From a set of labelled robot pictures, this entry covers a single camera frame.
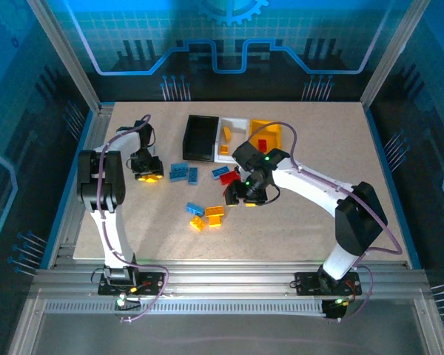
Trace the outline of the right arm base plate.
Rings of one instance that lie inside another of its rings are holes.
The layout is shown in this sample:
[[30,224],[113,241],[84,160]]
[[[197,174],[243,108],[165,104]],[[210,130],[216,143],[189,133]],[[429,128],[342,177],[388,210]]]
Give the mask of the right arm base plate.
[[295,273],[289,286],[298,296],[351,296],[362,295],[360,278],[356,272],[348,272],[340,280],[317,272]]

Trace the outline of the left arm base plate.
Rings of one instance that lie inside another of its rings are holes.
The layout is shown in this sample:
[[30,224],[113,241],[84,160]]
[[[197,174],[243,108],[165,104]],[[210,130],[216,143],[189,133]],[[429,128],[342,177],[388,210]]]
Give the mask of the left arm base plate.
[[128,280],[114,280],[102,274],[98,283],[98,295],[117,296],[125,293],[156,296],[161,291],[164,280],[165,274],[162,272],[142,272],[137,276],[132,275]]

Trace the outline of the aluminium frame post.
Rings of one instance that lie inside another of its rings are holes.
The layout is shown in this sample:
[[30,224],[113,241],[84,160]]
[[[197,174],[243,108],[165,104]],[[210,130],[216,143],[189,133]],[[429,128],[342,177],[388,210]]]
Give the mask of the aluminium frame post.
[[45,0],[26,0],[26,2],[53,45],[87,106],[93,114],[99,115],[101,112],[101,102],[50,6]]
[[379,61],[379,64],[377,65],[362,96],[360,97],[360,102],[365,111],[373,103],[397,59],[404,51],[408,40],[411,38],[411,35],[417,27],[420,19],[423,17],[423,14],[429,6],[430,1],[431,0],[411,0],[406,13],[395,30],[394,35],[392,36],[382,58]]

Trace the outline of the yellow plastic container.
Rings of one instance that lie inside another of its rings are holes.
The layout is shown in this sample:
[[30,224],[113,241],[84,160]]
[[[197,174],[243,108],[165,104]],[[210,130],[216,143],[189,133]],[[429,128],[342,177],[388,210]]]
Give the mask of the yellow plastic container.
[[259,130],[257,133],[254,133],[254,131],[268,123],[269,121],[253,119],[250,121],[249,125],[249,142],[251,145],[258,149],[258,141],[260,139],[266,140],[267,142],[267,150],[262,153],[268,153],[273,149],[282,149],[283,139],[281,125],[269,125],[266,128]]

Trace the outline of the white plastic container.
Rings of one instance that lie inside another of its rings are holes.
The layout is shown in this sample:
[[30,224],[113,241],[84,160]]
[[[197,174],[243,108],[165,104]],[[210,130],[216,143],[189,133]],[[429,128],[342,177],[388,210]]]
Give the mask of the white plastic container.
[[[232,139],[227,143],[223,135],[223,127],[230,128]],[[218,130],[215,139],[214,162],[225,164],[236,164],[232,157],[234,151],[248,138],[249,120],[246,118],[225,118],[220,117],[218,122]],[[228,155],[221,155],[219,150],[222,145],[229,147]]]

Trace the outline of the aluminium side rail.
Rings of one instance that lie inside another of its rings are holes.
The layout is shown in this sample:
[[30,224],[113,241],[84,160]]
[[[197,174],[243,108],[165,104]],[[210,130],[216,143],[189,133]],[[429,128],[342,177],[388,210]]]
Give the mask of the aluminium side rail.
[[104,142],[113,107],[113,103],[105,104],[101,113],[91,112],[87,116],[41,259],[41,269],[50,269],[56,264],[61,247],[74,248],[76,245],[85,212],[84,205],[77,198],[78,156],[81,151],[96,148]]

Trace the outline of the aluminium table rail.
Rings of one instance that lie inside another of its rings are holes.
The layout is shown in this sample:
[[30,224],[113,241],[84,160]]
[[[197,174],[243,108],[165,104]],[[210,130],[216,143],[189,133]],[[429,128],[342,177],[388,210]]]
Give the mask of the aluminium table rail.
[[[169,270],[166,298],[293,299],[289,284],[301,271],[316,271],[314,262],[265,260],[162,260]],[[36,272],[30,290],[43,298],[94,297],[98,285],[90,278],[102,260],[69,260]],[[426,273],[404,262],[367,262],[359,268],[362,286],[371,286],[375,300],[409,300],[431,292]]]

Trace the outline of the black plastic container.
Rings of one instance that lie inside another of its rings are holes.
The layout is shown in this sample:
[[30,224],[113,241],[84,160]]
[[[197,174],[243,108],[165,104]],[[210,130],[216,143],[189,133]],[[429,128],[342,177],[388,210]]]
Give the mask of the black plastic container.
[[219,117],[189,115],[182,143],[184,160],[213,162]]

